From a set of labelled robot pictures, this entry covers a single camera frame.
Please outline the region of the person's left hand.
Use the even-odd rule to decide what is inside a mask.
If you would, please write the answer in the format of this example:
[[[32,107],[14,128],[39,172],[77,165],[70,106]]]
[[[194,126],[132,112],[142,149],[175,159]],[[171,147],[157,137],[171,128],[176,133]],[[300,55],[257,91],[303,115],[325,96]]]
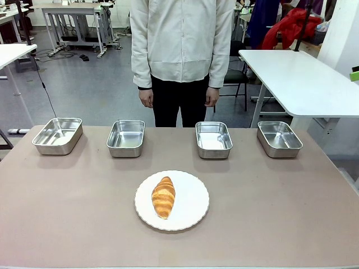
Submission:
[[[206,107],[214,107],[219,100],[219,89],[208,87],[206,91]]]

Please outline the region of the person's right hand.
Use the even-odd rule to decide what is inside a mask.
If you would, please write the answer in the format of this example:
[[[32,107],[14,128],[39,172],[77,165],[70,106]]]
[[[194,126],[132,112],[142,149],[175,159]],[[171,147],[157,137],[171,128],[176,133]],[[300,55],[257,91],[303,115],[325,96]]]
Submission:
[[[139,99],[146,108],[153,108],[153,91],[152,89],[139,90]]]

